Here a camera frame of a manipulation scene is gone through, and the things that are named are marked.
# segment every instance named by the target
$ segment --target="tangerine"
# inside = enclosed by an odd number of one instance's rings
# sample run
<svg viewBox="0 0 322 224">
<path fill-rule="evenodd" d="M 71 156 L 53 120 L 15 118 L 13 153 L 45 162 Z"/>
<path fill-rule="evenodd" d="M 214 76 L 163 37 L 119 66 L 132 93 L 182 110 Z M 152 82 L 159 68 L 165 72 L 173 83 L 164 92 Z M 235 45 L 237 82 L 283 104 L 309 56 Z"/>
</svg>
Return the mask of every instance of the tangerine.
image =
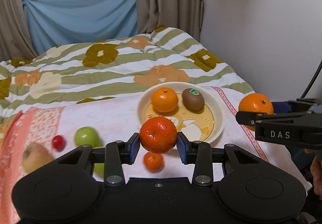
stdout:
<svg viewBox="0 0 322 224">
<path fill-rule="evenodd" d="M 143 157 L 146 169 L 153 173 L 158 173 L 164 168 L 163 157 L 161 154 L 147 152 Z"/>
<path fill-rule="evenodd" d="M 251 111 L 258 113 L 274 114 L 272 102 L 263 94 L 253 93 L 244 97 L 238 106 L 238 111 Z M 255 127 L 246 126 L 248 129 L 255 131 Z"/>
<path fill-rule="evenodd" d="M 173 89 L 157 89 L 151 98 L 152 106 L 159 113 L 167 113 L 175 110 L 178 104 L 178 96 Z"/>
<path fill-rule="evenodd" d="M 153 117 L 143 123 L 140 129 L 143 148 L 152 153 L 167 153 L 177 144 L 177 128 L 165 117 Z"/>
</svg>

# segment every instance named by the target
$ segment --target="striped floral comforter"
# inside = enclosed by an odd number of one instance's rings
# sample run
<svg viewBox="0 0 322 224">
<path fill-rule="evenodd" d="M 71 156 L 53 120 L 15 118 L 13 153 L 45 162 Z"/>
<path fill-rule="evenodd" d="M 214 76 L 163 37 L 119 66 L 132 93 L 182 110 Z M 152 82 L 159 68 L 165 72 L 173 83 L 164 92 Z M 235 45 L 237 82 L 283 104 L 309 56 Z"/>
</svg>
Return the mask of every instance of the striped floral comforter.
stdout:
<svg viewBox="0 0 322 224">
<path fill-rule="evenodd" d="M 228 64 L 175 28 L 56 46 L 33 60 L 3 61 L 0 79 L 0 144 L 16 114 L 32 106 L 128 96 L 168 81 L 252 91 Z"/>
</svg>

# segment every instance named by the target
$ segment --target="brown kiwi fruit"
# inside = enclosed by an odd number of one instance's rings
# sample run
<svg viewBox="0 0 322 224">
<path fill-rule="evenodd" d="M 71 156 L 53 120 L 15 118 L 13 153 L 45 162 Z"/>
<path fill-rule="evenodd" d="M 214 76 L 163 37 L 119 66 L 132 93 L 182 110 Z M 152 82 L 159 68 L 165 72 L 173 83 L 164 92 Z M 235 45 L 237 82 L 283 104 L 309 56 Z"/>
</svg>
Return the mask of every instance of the brown kiwi fruit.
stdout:
<svg viewBox="0 0 322 224">
<path fill-rule="evenodd" d="M 204 98 L 196 89 L 185 89 L 182 92 L 182 103 L 189 110 L 199 111 L 204 107 Z"/>
</svg>

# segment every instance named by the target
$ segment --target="human hand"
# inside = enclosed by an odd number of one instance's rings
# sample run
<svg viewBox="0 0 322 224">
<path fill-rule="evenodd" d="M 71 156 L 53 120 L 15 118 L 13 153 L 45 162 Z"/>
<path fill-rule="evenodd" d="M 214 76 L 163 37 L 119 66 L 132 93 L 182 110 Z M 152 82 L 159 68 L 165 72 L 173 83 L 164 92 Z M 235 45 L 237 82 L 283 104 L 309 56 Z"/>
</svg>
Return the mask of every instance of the human hand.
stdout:
<svg viewBox="0 0 322 224">
<path fill-rule="evenodd" d="M 305 149 L 305 153 L 310 154 L 313 153 L 314 150 L 312 149 Z M 317 161 L 315 157 L 312 164 L 311 164 L 311 174 L 313 176 L 313 187 L 314 193 L 316 195 L 322 195 L 322 163 Z"/>
</svg>

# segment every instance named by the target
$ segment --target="green fruit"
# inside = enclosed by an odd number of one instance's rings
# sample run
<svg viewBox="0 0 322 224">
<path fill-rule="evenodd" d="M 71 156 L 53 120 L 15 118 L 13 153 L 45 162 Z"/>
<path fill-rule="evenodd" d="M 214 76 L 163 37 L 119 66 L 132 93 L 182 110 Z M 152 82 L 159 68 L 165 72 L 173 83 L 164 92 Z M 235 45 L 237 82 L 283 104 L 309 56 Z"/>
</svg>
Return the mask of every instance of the green fruit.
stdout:
<svg viewBox="0 0 322 224">
<path fill-rule="evenodd" d="M 94 172 L 99 176 L 104 176 L 104 163 L 95 163 L 94 164 Z"/>
<path fill-rule="evenodd" d="M 90 144 L 93 148 L 99 145 L 99 135 L 92 127 L 82 127 L 75 133 L 75 144 L 77 147 Z"/>
</svg>

